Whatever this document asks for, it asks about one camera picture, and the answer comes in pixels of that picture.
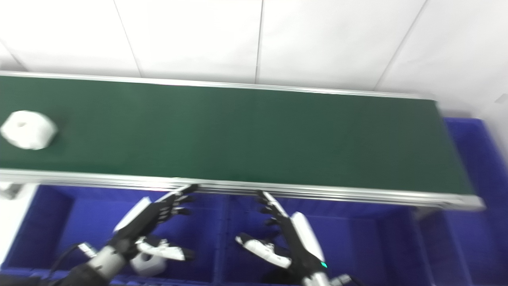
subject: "white foam block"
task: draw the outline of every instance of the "white foam block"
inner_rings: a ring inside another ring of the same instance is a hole
[[[131,260],[131,266],[139,276],[152,277],[166,270],[166,260],[140,252]]]
[[[0,127],[0,133],[9,143],[32,150],[46,148],[57,131],[47,116],[28,110],[11,113]]]

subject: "robotic arm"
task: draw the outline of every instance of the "robotic arm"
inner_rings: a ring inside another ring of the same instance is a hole
[[[235,240],[245,249],[267,262],[288,269],[303,286],[342,286],[356,280],[346,274],[332,280],[328,279],[328,266],[325,263],[323,251],[312,227],[302,213],[295,212],[289,216],[279,202],[265,191],[258,191],[257,201],[265,205],[261,213],[272,215],[265,224],[280,226],[290,253],[285,254],[272,243],[240,233]]]
[[[198,185],[187,185],[168,192],[154,203],[140,201],[119,223],[116,233],[87,263],[71,269],[69,275],[57,281],[54,286],[107,286],[113,277],[140,252],[162,256],[173,260],[191,260],[194,252],[166,240],[153,240],[147,236],[155,227],[177,214],[190,214],[180,207],[192,201],[187,194],[194,192]]]

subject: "blue plastic bin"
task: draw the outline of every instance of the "blue plastic bin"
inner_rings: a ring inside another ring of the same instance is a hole
[[[441,285],[508,285],[508,171],[478,119],[446,124],[482,212],[444,211],[420,222],[433,279]]]
[[[154,201],[163,194],[140,190],[41,186],[2,264],[2,272],[45,276],[47,269],[70,245],[86,241],[97,249],[102,248],[111,238],[116,224],[138,200],[148,196]],[[160,224],[154,234],[194,250],[197,258],[191,262],[168,261],[166,271],[157,278],[137,277],[127,266],[115,282],[214,282],[226,196],[194,196],[196,201],[186,204],[192,215],[175,216]],[[84,255],[75,251],[60,269],[69,270],[85,261]],[[66,274],[66,271],[60,271],[55,277]]]
[[[407,207],[282,198],[289,214],[304,213],[323,249],[330,277],[348,273],[367,285],[429,285],[416,225]],[[263,279],[276,270],[246,252],[235,241],[240,232],[272,239],[277,226],[263,225],[270,216],[251,196],[229,202],[224,282],[248,285],[274,282]],[[275,240],[283,245],[281,239]]]
[[[101,248],[114,226],[142,197],[160,192],[41,186],[10,253],[5,274],[47,275],[48,268],[70,245],[87,241]],[[167,271],[154,278],[135,276],[127,266],[114,283],[138,285],[262,283],[275,267],[249,254],[234,241],[240,232],[258,238],[275,237],[268,217],[258,212],[253,196],[195,194],[190,216],[176,216],[154,234],[196,251],[193,262],[169,261]],[[285,198],[289,213],[307,215],[319,239],[331,276],[353,274],[370,286],[428,286],[428,273],[410,208]],[[282,245],[281,237],[276,240]],[[55,278],[85,262],[73,253]]]

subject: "cable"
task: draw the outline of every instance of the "cable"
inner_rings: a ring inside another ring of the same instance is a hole
[[[58,259],[55,261],[55,263],[53,263],[53,265],[51,266],[50,270],[49,270],[49,273],[48,273],[48,276],[46,277],[46,279],[44,279],[44,282],[45,283],[48,283],[51,278],[53,277],[53,275],[55,274],[55,272],[58,270],[58,268],[60,267],[60,264],[62,263],[62,261],[64,261],[64,259],[69,255],[71,254],[72,251],[76,250],[78,248],[78,245],[80,245],[82,242],[80,243],[75,243],[71,246],[69,246],[67,248],[67,250],[65,250],[59,257]]]

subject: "white wall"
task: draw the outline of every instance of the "white wall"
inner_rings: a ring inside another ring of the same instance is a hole
[[[420,93],[486,120],[508,154],[507,15],[507,0],[0,0],[0,63]]]
[[[38,186],[38,184],[23,185],[16,199],[10,200],[0,196],[0,230],[2,230],[0,231],[0,264],[4,262],[11,248]]]

